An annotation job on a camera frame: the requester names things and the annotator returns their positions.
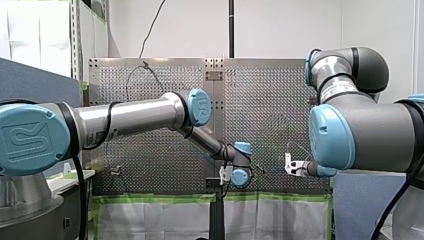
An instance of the black stand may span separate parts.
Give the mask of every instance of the black stand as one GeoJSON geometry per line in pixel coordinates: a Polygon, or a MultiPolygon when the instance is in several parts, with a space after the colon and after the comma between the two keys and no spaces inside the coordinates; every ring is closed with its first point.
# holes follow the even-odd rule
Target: black stand
{"type": "Polygon", "coordinates": [[[223,188],[219,178],[206,178],[207,193],[215,193],[215,202],[209,208],[209,240],[225,240],[223,188]]]}
{"type": "Polygon", "coordinates": [[[234,0],[229,0],[229,26],[228,29],[230,31],[230,58],[234,58],[234,0]]]}

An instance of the pegboard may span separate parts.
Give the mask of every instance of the pegboard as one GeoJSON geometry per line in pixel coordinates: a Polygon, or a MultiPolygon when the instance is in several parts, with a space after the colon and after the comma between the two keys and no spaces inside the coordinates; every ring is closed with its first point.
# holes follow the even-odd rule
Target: pegboard
{"type": "MultiPolygon", "coordinates": [[[[304,61],[224,59],[222,65],[212,68],[223,72],[219,81],[206,79],[205,73],[211,70],[207,61],[92,59],[90,103],[156,99],[163,94],[162,88],[164,92],[204,88],[214,103],[214,123],[208,126],[219,129],[224,141],[252,143],[255,178],[250,190],[324,193],[327,180],[295,178],[284,172],[289,142],[293,159],[308,157],[307,101],[314,92],[303,80],[304,61]],[[160,83],[140,67],[143,61],[160,83]]],[[[97,170],[93,191],[101,195],[204,193],[205,178],[214,168],[217,172],[217,166],[210,161],[213,163],[180,134],[168,129],[112,140],[93,153],[93,168],[97,170]],[[117,166],[119,174],[111,174],[110,169],[117,166]]]]}
{"type": "Polygon", "coordinates": [[[225,60],[225,130],[227,142],[252,144],[255,181],[260,191],[325,193],[329,182],[294,177],[284,170],[292,160],[312,160],[308,138],[308,100],[303,60],[225,60]]]}

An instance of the blue joint cap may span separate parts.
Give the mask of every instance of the blue joint cap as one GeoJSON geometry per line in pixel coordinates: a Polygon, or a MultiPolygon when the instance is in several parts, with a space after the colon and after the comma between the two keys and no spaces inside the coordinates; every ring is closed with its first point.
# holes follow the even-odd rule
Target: blue joint cap
{"type": "Polygon", "coordinates": [[[61,161],[71,136],[62,118],[27,104],[0,107],[0,174],[25,176],[61,161]]]}
{"type": "Polygon", "coordinates": [[[211,116],[211,100],[204,90],[191,90],[188,96],[187,107],[193,126],[200,127],[208,123],[211,116]]]}
{"type": "Polygon", "coordinates": [[[335,168],[327,168],[327,167],[323,167],[321,165],[318,165],[317,167],[317,174],[320,177],[334,177],[337,174],[337,169],[335,168]]]}
{"type": "Polygon", "coordinates": [[[424,103],[424,93],[414,94],[408,97],[409,100],[419,103],[424,103]]]}
{"type": "Polygon", "coordinates": [[[237,188],[247,187],[249,183],[249,174],[246,170],[237,168],[231,174],[231,183],[237,188]]]}
{"type": "Polygon", "coordinates": [[[309,139],[314,159],[319,165],[349,169],[355,161],[355,141],[349,124],[333,106],[312,108],[309,117],[309,139]]]}
{"type": "Polygon", "coordinates": [[[252,145],[248,142],[235,142],[234,147],[242,153],[252,155],[252,145]]]}

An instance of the white wall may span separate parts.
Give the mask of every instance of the white wall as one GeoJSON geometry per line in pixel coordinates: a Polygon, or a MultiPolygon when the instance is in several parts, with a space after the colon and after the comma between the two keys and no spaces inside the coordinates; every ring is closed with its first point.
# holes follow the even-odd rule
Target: white wall
{"type": "Polygon", "coordinates": [[[341,0],[242,0],[235,7],[235,55],[306,58],[341,47],[341,0]]]}
{"type": "MultiPolygon", "coordinates": [[[[110,57],[138,57],[161,0],[110,1],[110,57]]],[[[341,47],[341,0],[235,1],[235,55],[305,58],[341,47]]],[[[228,0],[167,1],[143,57],[228,56],[228,0]]]]}
{"type": "Polygon", "coordinates": [[[389,65],[389,85],[380,102],[394,102],[414,91],[415,2],[342,0],[343,47],[373,48],[389,65]]]}

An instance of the logo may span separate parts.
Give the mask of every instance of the logo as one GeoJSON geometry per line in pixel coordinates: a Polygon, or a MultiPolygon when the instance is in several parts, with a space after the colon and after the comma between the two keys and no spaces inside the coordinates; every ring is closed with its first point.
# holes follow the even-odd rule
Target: logo
{"type": "Polygon", "coordinates": [[[49,155],[53,152],[47,122],[26,123],[1,129],[6,155],[11,162],[49,155]]]}
{"type": "Polygon", "coordinates": [[[203,99],[198,99],[197,100],[197,106],[199,109],[199,118],[204,118],[207,117],[209,118],[208,115],[208,99],[207,98],[203,98],[203,99]]]}

